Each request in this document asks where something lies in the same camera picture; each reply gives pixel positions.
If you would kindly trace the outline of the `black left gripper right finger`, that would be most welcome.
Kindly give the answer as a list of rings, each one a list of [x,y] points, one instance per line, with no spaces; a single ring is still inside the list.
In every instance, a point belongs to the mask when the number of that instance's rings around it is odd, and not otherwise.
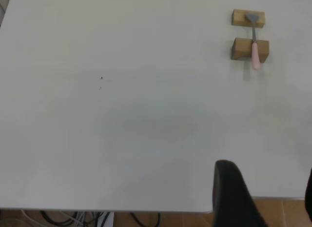
[[[312,208],[312,170],[310,172],[310,176],[308,179],[306,192],[305,192],[305,208],[306,209]]]

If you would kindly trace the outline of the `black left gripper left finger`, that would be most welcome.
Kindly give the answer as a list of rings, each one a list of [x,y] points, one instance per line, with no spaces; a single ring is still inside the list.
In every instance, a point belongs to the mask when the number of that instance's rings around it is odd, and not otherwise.
[[[214,166],[214,227],[266,227],[237,165],[218,160]]]

